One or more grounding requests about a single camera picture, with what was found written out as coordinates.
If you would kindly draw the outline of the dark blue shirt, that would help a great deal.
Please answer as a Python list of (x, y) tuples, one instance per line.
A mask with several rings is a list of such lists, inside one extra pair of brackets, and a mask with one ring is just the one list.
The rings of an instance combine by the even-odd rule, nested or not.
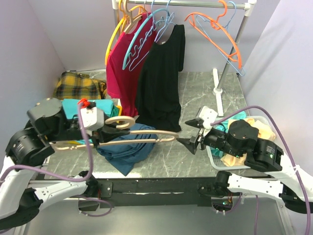
[[(136, 123), (130, 128), (135, 130), (155, 130), (154, 127)], [(113, 141), (156, 139), (156, 134), (125, 135)], [(127, 143), (121, 145), (100, 146), (97, 152), (114, 166), (124, 176), (127, 176), (134, 167), (134, 164), (148, 158), (155, 143)]]

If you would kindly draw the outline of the turquoise t shirt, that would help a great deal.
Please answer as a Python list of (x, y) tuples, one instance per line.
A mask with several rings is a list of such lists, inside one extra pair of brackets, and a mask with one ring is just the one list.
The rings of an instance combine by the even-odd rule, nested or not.
[[(232, 118), (229, 118), (229, 119), (221, 122), (220, 124), (215, 125), (213, 128), (227, 133), (232, 121), (244, 119), (244, 118), (246, 118), (246, 113), (245, 113), (245, 111), (242, 111), (242, 112), (234, 115)], [(215, 148), (211, 147), (210, 150), (211, 150), (211, 154), (213, 156), (222, 158), (225, 155), (224, 152), (217, 150)]]

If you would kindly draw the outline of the cream beige shirt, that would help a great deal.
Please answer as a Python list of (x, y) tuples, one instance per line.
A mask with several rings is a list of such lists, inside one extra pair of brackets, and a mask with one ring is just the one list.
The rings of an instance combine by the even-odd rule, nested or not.
[[(259, 120), (255, 120), (254, 118), (244, 118), (250, 126), (257, 128), (259, 130), (258, 137), (265, 140), (274, 141), (276, 139), (276, 134), (272, 131), (269, 125), (263, 124)], [(221, 161), (225, 166), (233, 167), (233, 166), (241, 166), (244, 165), (244, 161), (246, 160), (246, 153), (243, 154), (242, 157), (234, 157), (230, 154), (224, 154), (221, 158)]]

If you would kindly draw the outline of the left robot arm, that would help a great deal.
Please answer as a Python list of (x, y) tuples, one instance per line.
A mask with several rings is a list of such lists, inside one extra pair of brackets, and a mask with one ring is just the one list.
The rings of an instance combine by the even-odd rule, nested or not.
[(83, 101), (77, 108), (78, 114), (67, 118), (60, 100), (44, 99), (27, 111), (28, 124), (11, 137), (0, 173), (1, 232), (30, 222), (41, 210), (65, 198), (98, 193), (92, 168), (74, 177), (61, 176), (60, 183), (46, 188), (28, 185), (35, 173), (43, 171), (45, 159), (54, 154), (54, 143), (85, 140), (90, 149), (92, 145), (112, 144), (115, 138), (129, 133), (93, 102)]

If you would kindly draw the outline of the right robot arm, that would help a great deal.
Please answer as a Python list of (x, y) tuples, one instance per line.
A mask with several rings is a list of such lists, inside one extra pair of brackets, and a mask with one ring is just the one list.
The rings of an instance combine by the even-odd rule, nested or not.
[(231, 123), (227, 132), (212, 128), (190, 139), (179, 138), (192, 154), (197, 147), (212, 147), (235, 158), (245, 157), (244, 165), (271, 176), (272, 180), (248, 178), (219, 171), (212, 186), (201, 190), (208, 196), (223, 197), (231, 193), (248, 193), (284, 203), (297, 213), (313, 212), (313, 178), (294, 166), (289, 155), (276, 143), (260, 138), (259, 130), (245, 120)]

